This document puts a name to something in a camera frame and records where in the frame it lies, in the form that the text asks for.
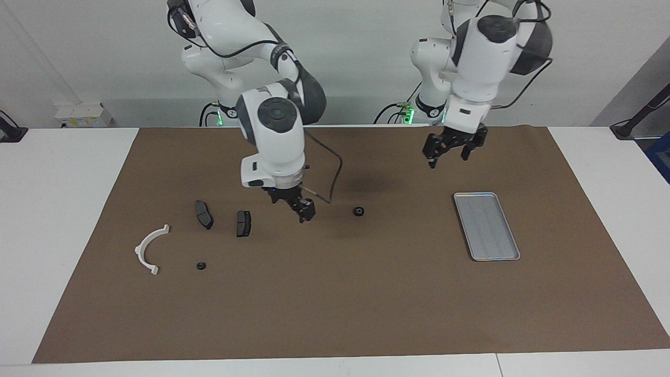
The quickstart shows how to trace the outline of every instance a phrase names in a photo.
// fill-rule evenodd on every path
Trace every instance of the white table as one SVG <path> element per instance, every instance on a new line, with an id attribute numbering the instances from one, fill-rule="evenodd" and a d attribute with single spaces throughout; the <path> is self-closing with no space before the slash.
<path id="1" fill-rule="evenodd" d="M 670 185 L 609 129 L 550 131 L 668 331 Z M 0 376 L 670 376 L 670 349 L 29 365 L 136 134 L 33 129 L 0 144 Z"/>

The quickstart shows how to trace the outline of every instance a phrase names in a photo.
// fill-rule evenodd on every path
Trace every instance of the brown mat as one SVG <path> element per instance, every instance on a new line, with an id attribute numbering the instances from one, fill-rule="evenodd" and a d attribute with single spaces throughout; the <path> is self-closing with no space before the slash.
<path id="1" fill-rule="evenodd" d="M 670 348 L 546 129 L 494 128 L 469 162 L 453 151 L 437 170 L 428 132 L 315 129 L 345 167 L 336 204 L 300 225 L 241 187 L 254 149 L 238 130 L 142 129 L 33 362 Z M 307 154 L 306 185 L 325 194 L 337 161 L 309 140 Z M 458 191 L 498 194 L 519 261 L 470 259 Z M 166 223 L 152 276 L 133 249 Z"/>

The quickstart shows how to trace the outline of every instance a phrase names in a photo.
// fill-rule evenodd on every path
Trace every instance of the curved white plastic part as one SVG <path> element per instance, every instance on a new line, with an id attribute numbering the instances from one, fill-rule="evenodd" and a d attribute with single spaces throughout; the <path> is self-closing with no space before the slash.
<path id="1" fill-rule="evenodd" d="M 151 241 L 155 240 L 156 237 L 161 236 L 163 234 L 168 234 L 170 232 L 170 226 L 166 224 L 163 229 L 158 229 L 156 231 L 152 231 L 149 233 L 147 237 L 145 237 L 144 240 L 135 248 L 135 254 L 137 254 L 137 257 L 139 258 L 139 262 L 142 263 L 146 268 L 151 270 L 152 275 L 158 274 L 158 266 L 154 266 L 153 264 L 148 264 L 146 260 L 144 260 L 144 251 L 147 249 L 147 246 L 151 243 Z"/>

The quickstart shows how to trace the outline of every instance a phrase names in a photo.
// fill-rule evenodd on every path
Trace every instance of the white wall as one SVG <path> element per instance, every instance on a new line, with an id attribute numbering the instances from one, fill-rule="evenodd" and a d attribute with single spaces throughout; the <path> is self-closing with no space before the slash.
<path id="1" fill-rule="evenodd" d="M 195 125 L 208 83 L 182 67 L 185 45 L 167 27 L 164 0 L 0 0 L 84 100 L 102 101 L 122 126 Z M 445 36 L 439 0 L 256 0 L 323 84 L 321 123 L 369 123 L 406 99 L 420 75 L 414 40 Z M 546 0 L 555 62 L 489 124 L 589 125 L 670 35 L 668 0 Z M 52 127 L 58 89 L 0 23 L 0 107 L 20 123 Z M 275 81 L 263 62 L 239 70 L 248 87 Z M 528 77 L 506 79 L 511 100 Z"/>
<path id="2" fill-rule="evenodd" d="M 670 83 L 670 38 L 649 58 L 612 102 L 593 120 L 593 126 L 608 126 L 630 119 Z M 662 136 L 670 131 L 670 105 L 644 118 L 632 136 Z"/>

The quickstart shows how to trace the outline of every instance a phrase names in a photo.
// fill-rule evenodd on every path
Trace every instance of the black cable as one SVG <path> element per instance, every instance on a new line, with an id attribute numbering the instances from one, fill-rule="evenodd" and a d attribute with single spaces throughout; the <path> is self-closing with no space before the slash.
<path id="1" fill-rule="evenodd" d="M 514 9 L 512 10 L 512 17 L 517 16 L 517 12 L 519 11 L 519 8 L 521 8 L 521 5 L 525 2 L 526 0 L 517 0 L 517 3 L 514 5 Z M 547 11 L 547 15 L 542 18 L 535 18 L 535 19 L 517 19 L 516 22 L 544 22 L 547 21 L 548 19 L 551 18 L 551 9 L 544 4 L 541 0 L 535 0 L 535 6 L 537 7 L 537 16 L 539 17 L 542 14 L 541 8 L 544 8 Z"/>
<path id="2" fill-rule="evenodd" d="M 205 112 L 207 112 L 207 109 L 209 109 L 211 106 L 216 106 L 216 103 L 210 102 L 205 107 L 202 108 L 202 111 L 200 112 L 200 121 L 198 122 L 198 127 L 202 127 L 202 120 L 205 118 Z"/>
<path id="3" fill-rule="evenodd" d="M 486 7 L 486 4 L 488 4 L 488 2 L 489 2 L 489 0 L 486 0 L 486 1 L 482 4 L 482 7 L 479 8 L 479 10 L 477 11 L 477 14 L 474 15 L 475 18 L 479 17 L 479 15 L 482 14 L 482 11 L 484 10 L 484 7 Z"/>
<path id="4" fill-rule="evenodd" d="M 306 130 L 306 129 L 305 129 L 305 134 L 306 134 L 310 139 L 314 140 L 315 143 L 317 143 L 317 144 L 319 144 L 321 147 L 323 147 L 323 149 L 325 149 L 325 150 L 329 151 L 330 153 L 332 153 L 332 154 L 333 154 L 335 157 L 337 157 L 337 159 L 340 161 L 340 165 L 339 165 L 339 167 L 337 168 L 337 172 L 335 173 L 335 177 L 333 178 L 333 182 L 332 182 L 332 184 L 330 185 L 330 194 L 328 195 L 328 199 L 326 200 L 326 198 L 322 197 L 321 195 L 319 195 L 319 194 L 317 194 L 317 193 L 314 193 L 314 194 L 316 195 L 317 198 L 323 200 L 324 202 L 326 202 L 326 203 L 328 203 L 328 204 L 332 204 L 332 201 L 333 201 L 333 191 L 335 191 L 335 184 L 337 183 L 337 178 L 340 176 L 340 172 L 342 172 L 342 165 L 344 164 L 344 162 L 342 161 L 342 157 L 341 157 L 337 152 L 335 152 L 334 150 L 330 149 L 326 144 L 323 144 L 321 141 L 319 141 L 319 139 L 315 138 L 314 135 L 312 135 L 312 134 L 311 134 L 308 130 Z"/>
<path id="5" fill-rule="evenodd" d="M 665 101 L 663 101 L 662 104 L 660 104 L 660 105 L 658 105 L 658 106 L 656 106 L 656 107 L 649 107 L 649 104 L 646 104 L 645 107 L 649 107 L 649 108 L 651 109 L 651 112 L 650 112 L 650 114 L 651 114 L 651 113 L 653 113 L 654 111 L 656 111 L 656 110 L 662 108 L 663 106 L 665 106 L 665 104 L 668 103 L 668 102 L 670 102 L 670 97 L 668 97 Z M 615 125 L 620 125 L 621 123 L 626 123 L 626 122 L 629 122 L 629 121 L 631 121 L 631 120 L 632 120 L 632 118 L 628 118 L 628 119 L 626 119 L 626 120 L 624 120 L 624 121 L 616 122 L 615 124 L 611 125 L 610 127 L 614 127 Z"/>
<path id="6" fill-rule="evenodd" d="M 456 26 L 454 26 L 454 15 L 452 15 L 451 10 L 449 11 L 449 21 L 452 23 L 452 31 L 454 36 L 456 36 Z"/>
<path id="7" fill-rule="evenodd" d="M 400 115 L 402 115 L 402 111 L 398 111 L 397 113 L 393 114 L 392 116 L 389 117 L 389 120 L 386 121 L 386 124 L 391 124 L 391 118 L 395 117 L 395 120 L 393 121 L 393 124 L 398 123 L 398 118 L 400 118 Z"/>
<path id="8" fill-rule="evenodd" d="M 535 76 L 533 76 L 533 78 L 531 78 L 531 80 L 526 84 L 526 86 L 523 87 L 523 89 L 521 89 L 521 92 L 519 93 L 519 95 L 517 95 L 517 98 L 515 98 L 514 101 L 508 103 L 507 105 L 492 106 L 491 109 L 492 110 L 499 110 L 499 109 L 508 109 L 509 107 L 512 107 L 512 105 L 514 105 L 521 98 L 523 93 L 525 93 L 526 90 L 531 86 L 533 81 L 535 81 L 535 79 L 542 73 L 542 71 L 547 69 L 547 67 L 549 67 L 551 65 L 551 63 L 553 63 L 553 59 L 552 58 L 547 58 L 547 64 L 545 64 L 544 67 L 540 68 L 540 70 L 537 71 Z"/>
<path id="9" fill-rule="evenodd" d="M 381 118 L 381 116 L 384 115 L 386 110 L 388 110 L 392 107 L 395 107 L 395 106 L 398 106 L 398 104 L 397 103 L 391 103 L 390 105 L 383 108 L 382 111 L 379 111 L 379 114 L 377 114 L 377 117 L 375 118 L 375 121 L 373 122 L 373 124 L 377 124 L 377 122 L 379 121 L 379 118 Z"/>
<path id="10" fill-rule="evenodd" d="M 170 27 L 170 29 L 172 29 L 172 31 L 175 32 L 175 34 L 177 34 L 178 36 L 182 37 L 184 40 L 188 41 L 189 43 L 194 44 L 195 46 L 200 47 L 200 48 L 205 48 L 205 46 L 203 46 L 202 44 L 197 44 L 197 43 L 193 42 L 193 40 L 190 40 L 190 39 L 188 39 L 187 37 L 181 35 L 181 34 L 177 31 L 177 29 L 172 25 L 172 15 L 173 15 L 175 12 L 176 12 L 176 11 L 173 11 L 173 12 L 167 14 L 167 25 Z"/>
<path id="11" fill-rule="evenodd" d="M 224 55 L 224 54 L 219 54 L 218 52 L 214 51 L 214 49 L 211 48 L 210 45 L 207 44 L 207 41 L 204 38 L 202 38 L 202 41 L 205 43 L 205 46 L 207 46 L 207 48 L 209 48 L 210 51 L 212 51 L 212 53 L 214 55 L 218 56 L 219 58 L 223 58 L 223 59 L 232 58 L 234 56 L 242 54 L 244 51 L 247 51 L 249 48 L 252 48 L 252 47 L 255 47 L 255 46 L 258 46 L 258 45 L 261 45 L 261 44 L 275 44 L 275 45 L 279 44 L 279 42 L 273 41 L 273 40 L 259 40 L 259 41 L 253 42 L 252 44 L 246 45 L 245 47 L 242 47 L 241 49 L 233 52 L 232 54 Z"/>
<path id="12" fill-rule="evenodd" d="M 9 114 L 7 114 L 6 112 L 4 112 L 4 111 L 2 111 L 2 110 L 0 110 L 0 113 L 2 113 L 2 115 L 5 116 L 5 118 L 7 118 L 8 120 L 10 120 L 12 123 L 14 123 L 14 125 L 16 126 L 16 128 L 19 128 L 19 124 L 16 123 L 16 121 L 15 121 L 14 119 L 12 119 L 12 117 L 10 117 Z"/>
<path id="13" fill-rule="evenodd" d="M 414 97 L 414 95 L 417 94 L 417 91 L 419 90 L 419 87 L 421 87 L 421 84 L 423 84 L 423 81 L 421 81 L 421 82 L 417 85 L 417 87 L 414 88 L 414 91 L 412 92 L 412 94 L 409 95 L 409 97 L 407 98 L 407 101 L 406 101 L 406 102 L 409 102 L 409 100 L 411 100 L 412 97 Z"/>
<path id="14" fill-rule="evenodd" d="M 209 119 L 209 117 L 211 115 L 216 115 L 216 118 L 218 119 L 218 112 L 217 111 L 210 111 L 209 113 L 207 113 L 207 115 L 205 115 L 205 127 L 208 127 L 207 126 L 207 119 Z"/>

